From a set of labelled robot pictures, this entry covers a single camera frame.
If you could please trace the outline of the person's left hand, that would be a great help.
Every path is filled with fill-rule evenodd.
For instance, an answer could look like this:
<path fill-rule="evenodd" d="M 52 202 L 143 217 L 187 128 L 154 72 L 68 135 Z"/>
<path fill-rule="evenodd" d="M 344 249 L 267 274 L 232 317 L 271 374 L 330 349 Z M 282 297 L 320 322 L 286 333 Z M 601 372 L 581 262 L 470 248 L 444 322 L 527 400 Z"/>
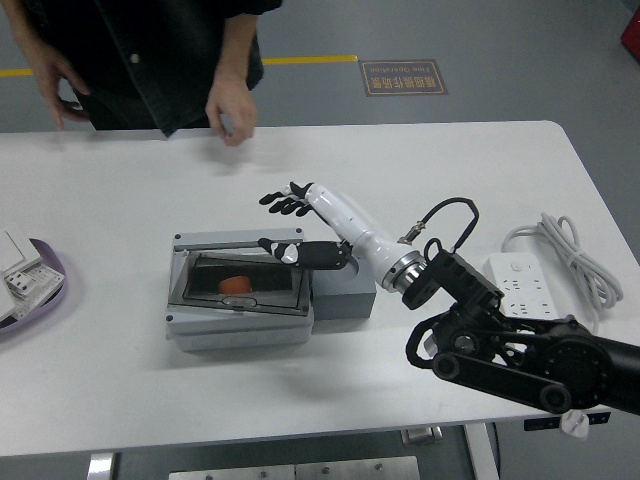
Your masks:
<path fill-rule="evenodd" d="M 210 128 L 228 147 L 237 147 L 254 135 L 258 111 L 242 79 L 215 80 L 205 112 Z"/>

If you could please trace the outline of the person's right hand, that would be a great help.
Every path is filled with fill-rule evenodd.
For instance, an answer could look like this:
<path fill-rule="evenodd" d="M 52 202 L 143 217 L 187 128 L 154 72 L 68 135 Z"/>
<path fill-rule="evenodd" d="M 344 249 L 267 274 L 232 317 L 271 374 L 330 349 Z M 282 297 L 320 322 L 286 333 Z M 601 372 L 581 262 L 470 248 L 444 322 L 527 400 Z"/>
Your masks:
<path fill-rule="evenodd" d="M 63 55 L 57 50 L 46 50 L 37 56 L 32 69 L 39 92 L 59 130 L 64 129 L 65 120 L 82 123 L 89 121 L 89 114 L 78 101 L 64 100 L 60 95 L 61 80 L 67 81 L 73 89 L 83 96 L 91 94 L 87 83 Z"/>

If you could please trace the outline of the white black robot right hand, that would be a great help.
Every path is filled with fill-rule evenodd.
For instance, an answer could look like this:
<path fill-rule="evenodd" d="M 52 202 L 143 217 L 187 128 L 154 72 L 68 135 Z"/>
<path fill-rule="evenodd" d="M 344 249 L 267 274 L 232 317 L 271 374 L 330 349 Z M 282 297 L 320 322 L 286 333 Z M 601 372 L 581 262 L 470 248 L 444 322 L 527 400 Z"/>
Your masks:
<path fill-rule="evenodd" d="M 406 266 L 412 248 L 393 240 L 369 214 L 349 197 L 318 183 L 300 186 L 290 182 L 283 189 L 263 196 L 259 203 L 269 205 L 270 213 L 304 216 L 313 210 L 337 235 L 351 246 L 357 258 L 366 259 L 376 282 L 385 290 L 397 290 L 401 268 Z"/>

